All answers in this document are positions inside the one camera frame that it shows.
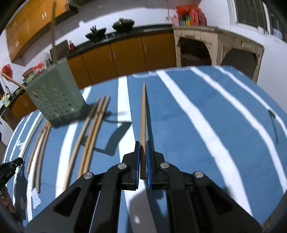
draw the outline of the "black countertop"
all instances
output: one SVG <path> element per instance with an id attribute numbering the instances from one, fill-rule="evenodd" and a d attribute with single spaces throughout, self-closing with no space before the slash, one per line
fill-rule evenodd
<path id="1" fill-rule="evenodd" d="M 106 34 L 106 38 L 101 41 L 98 41 L 98 42 L 87 41 L 87 42 L 84 42 L 83 44 L 76 46 L 76 51 L 72 52 L 69 56 L 67 56 L 67 59 L 69 60 L 81 53 L 84 53 L 85 51 L 101 46 L 103 44 L 111 43 L 115 40 L 131 37 L 131 36 L 143 35 L 143 34 L 150 33 L 150 32 L 158 32 L 158 31 L 173 31 L 172 25 L 171 24 L 155 24 L 155 25 L 134 27 L 132 31 L 126 32 L 126 33 L 118 33 L 114 31 L 109 34 Z"/>

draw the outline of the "blue tablecloth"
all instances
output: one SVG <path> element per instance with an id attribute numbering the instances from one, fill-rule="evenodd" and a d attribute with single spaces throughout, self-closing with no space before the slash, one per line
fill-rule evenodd
<path id="1" fill-rule="evenodd" d="M 233 67 L 152 71 L 82 90 L 88 104 L 97 97 L 111 97 L 90 171 L 107 171 L 134 150 L 135 141 L 140 141 L 143 82 L 151 119 L 147 120 L 148 137 L 153 140 L 154 149 L 181 171 L 203 171 L 263 224 L 287 188 L 287 115 Z M 20 155 L 40 115 L 37 110 L 19 123 L 7 147 L 5 162 Z M 25 166 L 43 124 L 44 121 L 28 147 Z M 24 166 L 17 179 L 8 182 L 24 226 L 61 194 L 69 157 L 83 124 L 80 121 L 51 129 L 43 160 L 41 193 L 32 190 L 32 177 L 26 168 L 23 171 Z M 81 146 L 71 182 L 77 179 L 83 150 Z M 118 232 L 169 232 L 168 228 L 164 191 L 151 191 L 142 180 L 137 191 L 123 191 Z"/>

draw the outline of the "silver screw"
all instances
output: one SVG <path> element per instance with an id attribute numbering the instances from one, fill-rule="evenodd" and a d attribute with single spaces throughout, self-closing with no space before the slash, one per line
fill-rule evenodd
<path id="1" fill-rule="evenodd" d="M 84 178 L 85 179 L 91 179 L 92 178 L 92 176 L 93 176 L 93 174 L 91 173 L 91 172 L 86 172 L 85 174 L 84 174 Z"/>
<path id="2" fill-rule="evenodd" d="M 168 167 L 169 167 L 169 164 L 166 163 L 166 162 L 163 162 L 163 163 L 160 164 L 160 167 L 161 167 L 161 168 L 168 168 Z"/>
<path id="3" fill-rule="evenodd" d="M 197 178 L 202 178 L 202 177 L 204 176 L 203 172 L 201 172 L 201 171 L 195 172 L 194 175 L 195 175 L 195 177 L 197 177 Z"/>
<path id="4" fill-rule="evenodd" d="M 118 165 L 118 168 L 119 169 L 125 169 L 127 167 L 127 165 L 125 164 L 125 163 L 120 163 L 119 165 Z"/>

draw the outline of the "yellow detergent bottle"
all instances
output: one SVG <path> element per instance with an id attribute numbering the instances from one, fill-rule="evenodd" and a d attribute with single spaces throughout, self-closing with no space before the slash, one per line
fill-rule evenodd
<path id="1" fill-rule="evenodd" d="M 6 94 L 3 95 L 2 97 L 2 102 L 5 105 L 5 107 L 8 107 L 10 104 L 10 100 L 8 99 L 8 96 Z"/>

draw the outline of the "table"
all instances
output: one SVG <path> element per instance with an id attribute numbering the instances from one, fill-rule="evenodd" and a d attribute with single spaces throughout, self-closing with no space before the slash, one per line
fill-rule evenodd
<path id="1" fill-rule="evenodd" d="M 149 103 L 147 135 L 154 149 L 181 171 L 204 172 L 263 224 L 287 188 L 287 115 L 233 67 L 149 71 L 82 90 L 88 104 L 106 94 L 111 97 L 90 171 L 95 174 L 107 171 L 134 150 L 135 141 L 140 141 L 143 82 Z M 37 110 L 18 124 L 5 162 L 19 155 L 40 114 Z M 43 124 L 44 121 L 28 147 L 26 163 L 15 185 L 13 179 L 7 184 L 11 197 L 14 186 L 13 202 L 24 226 L 61 194 L 69 157 L 84 122 L 51 129 L 43 160 L 41 193 L 36 193 L 30 185 L 31 175 L 24 167 Z M 77 179 L 83 150 L 81 146 L 71 182 Z M 164 191 L 151 191 L 142 180 L 137 191 L 123 191 L 118 232 L 168 232 L 168 228 Z"/>

